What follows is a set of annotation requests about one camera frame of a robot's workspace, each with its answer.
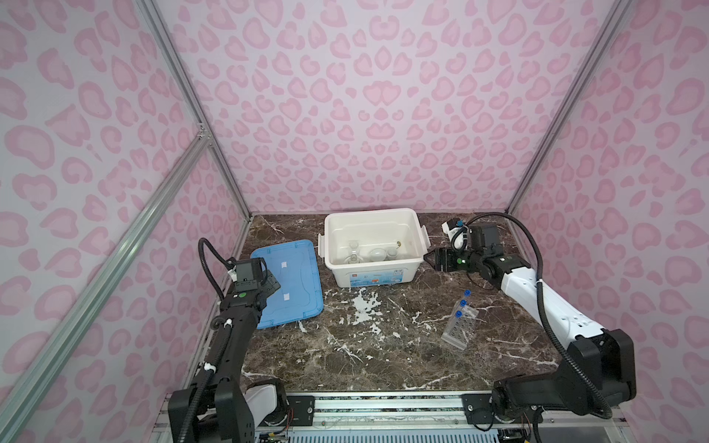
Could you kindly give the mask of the clear glass flask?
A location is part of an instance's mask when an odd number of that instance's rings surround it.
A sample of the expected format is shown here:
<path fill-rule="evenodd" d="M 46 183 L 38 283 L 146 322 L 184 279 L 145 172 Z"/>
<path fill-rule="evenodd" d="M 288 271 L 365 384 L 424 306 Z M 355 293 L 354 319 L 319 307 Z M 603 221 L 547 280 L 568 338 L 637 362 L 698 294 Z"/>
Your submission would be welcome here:
<path fill-rule="evenodd" d="M 356 254 L 356 253 L 351 253 L 346 259 L 345 259 L 345 264 L 359 264 L 362 262 L 362 258 Z"/>

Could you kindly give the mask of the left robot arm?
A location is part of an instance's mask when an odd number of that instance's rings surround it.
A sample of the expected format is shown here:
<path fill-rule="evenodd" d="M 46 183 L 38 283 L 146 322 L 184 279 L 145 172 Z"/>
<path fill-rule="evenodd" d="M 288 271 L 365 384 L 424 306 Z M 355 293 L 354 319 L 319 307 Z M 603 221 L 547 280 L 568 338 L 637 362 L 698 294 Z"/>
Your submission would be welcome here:
<path fill-rule="evenodd" d="M 253 442 L 258 420 L 241 391 L 247 349 L 268 298 L 280 284 L 263 258 L 239 260 L 210 323 L 213 341 L 189 386 L 172 394 L 168 416 L 175 442 Z"/>

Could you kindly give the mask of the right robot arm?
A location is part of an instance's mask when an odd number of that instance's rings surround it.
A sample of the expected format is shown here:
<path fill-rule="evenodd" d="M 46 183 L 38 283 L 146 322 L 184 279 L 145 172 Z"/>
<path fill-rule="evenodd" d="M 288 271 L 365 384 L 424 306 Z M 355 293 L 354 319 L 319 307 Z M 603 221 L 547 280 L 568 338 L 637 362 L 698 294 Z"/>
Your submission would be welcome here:
<path fill-rule="evenodd" d="M 541 262 L 531 265 L 506 253 L 496 224 L 451 219 L 442 230 L 450 245 L 428 252 L 425 262 L 435 271 L 475 274 L 513 299 L 561 357 L 550 373 L 496 381 L 490 400 L 496 415 L 512 419 L 527 409 L 543 409 L 609 419 L 614 407 L 636 397 L 629 334 L 607 329 L 567 302 L 544 281 Z"/>

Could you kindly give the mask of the white ceramic evaporating dish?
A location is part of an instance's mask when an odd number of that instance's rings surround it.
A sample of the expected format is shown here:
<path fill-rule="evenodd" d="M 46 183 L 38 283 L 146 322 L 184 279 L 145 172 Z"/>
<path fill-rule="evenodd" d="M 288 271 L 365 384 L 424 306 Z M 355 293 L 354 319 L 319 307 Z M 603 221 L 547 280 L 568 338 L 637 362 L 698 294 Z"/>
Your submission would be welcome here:
<path fill-rule="evenodd" d="M 374 248 L 369 251 L 369 260 L 371 262 L 382 262 L 387 260 L 388 253 L 384 248 Z"/>

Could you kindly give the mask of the blue plastic bin lid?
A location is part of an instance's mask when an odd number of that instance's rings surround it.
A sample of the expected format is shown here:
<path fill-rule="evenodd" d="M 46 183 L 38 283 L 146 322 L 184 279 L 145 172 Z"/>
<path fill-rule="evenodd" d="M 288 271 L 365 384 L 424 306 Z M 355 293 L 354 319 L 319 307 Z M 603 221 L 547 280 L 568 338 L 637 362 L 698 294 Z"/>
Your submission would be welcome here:
<path fill-rule="evenodd" d="M 311 319 L 323 310 L 323 292 L 315 247 L 298 240 L 256 249 L 251 258 L 263 258 L 281 288 L 268 298 L 258 330 Z"/>

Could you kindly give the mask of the clear plastic test tube rack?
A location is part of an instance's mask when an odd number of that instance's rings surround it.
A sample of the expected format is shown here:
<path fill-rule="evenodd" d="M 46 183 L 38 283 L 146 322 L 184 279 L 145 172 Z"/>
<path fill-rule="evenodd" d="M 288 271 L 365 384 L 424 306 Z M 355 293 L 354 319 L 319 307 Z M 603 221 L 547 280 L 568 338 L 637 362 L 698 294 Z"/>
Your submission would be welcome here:
<path fill-rule="evenodd" d="M 466 300 L 460 300 L 452 310 L 441 339 L 450 346 L 464 351 L 475 335 L 478 310 L 471 308 Z"/>

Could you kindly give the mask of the test tube with blue cap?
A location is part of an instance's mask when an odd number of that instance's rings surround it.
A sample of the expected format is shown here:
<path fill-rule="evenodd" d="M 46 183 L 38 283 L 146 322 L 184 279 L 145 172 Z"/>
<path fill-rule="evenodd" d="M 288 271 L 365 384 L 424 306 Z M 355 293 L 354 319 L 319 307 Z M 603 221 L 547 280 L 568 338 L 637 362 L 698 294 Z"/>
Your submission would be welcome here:
<path fill-rule="evenodd" d="M 463 326 L 465 326 L 465 317 L 463 316 L 463 311 L 457 310 L 452 320 L 452 332 L 454 334 L 460 333 L 463 330 Z"/>

